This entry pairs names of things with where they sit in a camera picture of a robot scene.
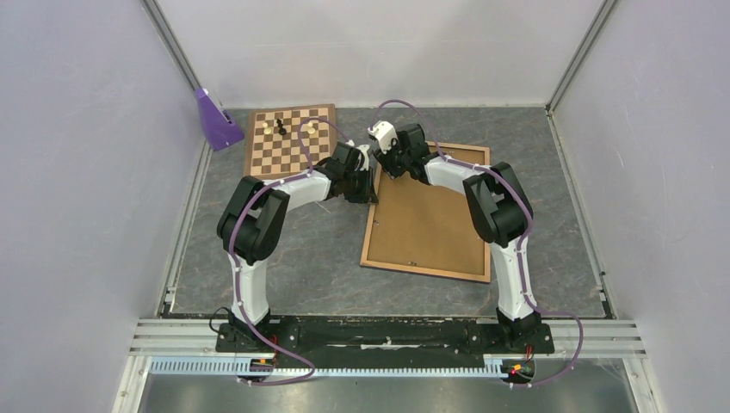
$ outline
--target gray floor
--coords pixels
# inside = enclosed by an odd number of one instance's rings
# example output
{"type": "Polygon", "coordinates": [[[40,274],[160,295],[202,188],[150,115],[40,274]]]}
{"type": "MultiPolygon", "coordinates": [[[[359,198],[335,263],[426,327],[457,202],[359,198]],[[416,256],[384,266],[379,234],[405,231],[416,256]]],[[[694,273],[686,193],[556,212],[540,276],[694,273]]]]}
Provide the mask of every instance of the gray floor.
{"type": "MultiPolygon", "coordinates": [[[[564,361],[538,361],[537,378],[564,361]]],[[[151,375],[139,411],[637,412],[621,360],[578,361],[553,383],[509,390],[498,379],[329,378],[248,387],[226,376],[151,375]]]]}
{"type": "MultiPolygon", "coordinates": [[[[337,123],[356,143],[367,143],[365,128],[373,112],[339,108],[337,123]]],[[[538,304],[580,316],[603,316],[544,110],[432,108],[424,112],[439,140],[488,146],[492,163],[505,161],[514,167],[535,210],[528,260],[538,304]]],[[[232,113],[239,125],[247,125],[247,111],[232,113]]],[[[380,118],[396,125],[417,120],[407,108],[385,109],[380,118]]],[[[182,260],[173,313],[210,313],[231,304],[230,265],[215,227],[243,169],[244,143],[212,155],[182,260]]],[[[272,312],[494,315],[496,281],[485,285],[361,268],[367,215],[367,206],[343,199],[302,206],[288,214],[278,249],[269,260],[272,312]]]]}

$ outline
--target black cable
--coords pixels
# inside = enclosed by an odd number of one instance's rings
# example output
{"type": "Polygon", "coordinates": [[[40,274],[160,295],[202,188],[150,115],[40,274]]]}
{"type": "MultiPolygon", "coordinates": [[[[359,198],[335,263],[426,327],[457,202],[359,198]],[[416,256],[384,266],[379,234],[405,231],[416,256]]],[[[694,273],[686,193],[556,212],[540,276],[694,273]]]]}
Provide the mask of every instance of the black cable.
{"type": "Polygon", "coordinates": [[[210,327],[210,330],[212,330],[215,334],[220,333],[220,330],[216,330],[213,328],[213,319],[215,318],[215,315],[218,314],[218,311],[226,310],[228,311],[228,314],[231,314],[231,310],[228,310],[228,307],[220,307],[218,310],[216,310],[213,314],[210,315],[210,318],[207,321],[207,326],[210,327]]]}

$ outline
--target wooden tray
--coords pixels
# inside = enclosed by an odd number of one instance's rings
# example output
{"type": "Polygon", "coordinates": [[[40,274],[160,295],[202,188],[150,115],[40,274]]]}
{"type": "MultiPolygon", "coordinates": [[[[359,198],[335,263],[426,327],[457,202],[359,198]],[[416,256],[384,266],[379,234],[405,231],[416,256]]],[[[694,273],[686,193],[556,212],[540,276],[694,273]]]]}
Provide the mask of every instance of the wooden tray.
{"type": "MultiPolygon", "coordinates": [[[[456,159],[489,164],[489,148],[440,145],[456,159]]],[[[370,206],[360,265],[490,282],[489,247],[473,228],[464,195],[424,185],[408,173],[391,180],[380,165],[375,191],[380,203],[370,206]]]]}

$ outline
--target purple object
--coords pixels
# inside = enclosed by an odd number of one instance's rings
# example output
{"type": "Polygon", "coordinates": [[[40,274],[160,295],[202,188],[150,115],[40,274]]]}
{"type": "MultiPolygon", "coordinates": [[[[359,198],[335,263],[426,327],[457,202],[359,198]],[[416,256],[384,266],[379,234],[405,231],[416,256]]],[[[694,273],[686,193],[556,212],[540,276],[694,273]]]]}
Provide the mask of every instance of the purple object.
{"type": "Polygon", "coordinates": [[[207,95],[207,90],[200,88],[195,91],[198,101],[198,112],[201,114],[201,126],[207,142],[214,151],[220,151],[228,146],[244,140],[244,131],[236,124],[226,110],[218,110],[207,95]]]}

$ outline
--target wall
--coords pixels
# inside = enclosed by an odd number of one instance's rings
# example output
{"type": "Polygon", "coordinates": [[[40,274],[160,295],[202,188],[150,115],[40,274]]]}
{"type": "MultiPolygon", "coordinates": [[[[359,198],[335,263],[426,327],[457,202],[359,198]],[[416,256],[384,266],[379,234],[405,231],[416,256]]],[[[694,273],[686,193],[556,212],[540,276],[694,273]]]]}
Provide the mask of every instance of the wall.
{"type": "Polygon", "coordinates": [[[619,309],[669,411],[727,411],[730,3],[619,2],[558,107],[619,309]]]}
{"type": "Polygon", "coordinates": [[[158,0],[222,104],[548,101],[601,0],[158,0]]]}
{"type": "Polygon", "coordinates": [[[201,148],[137,1],[0,4],[0,411],[110,411],[201,148]]]}

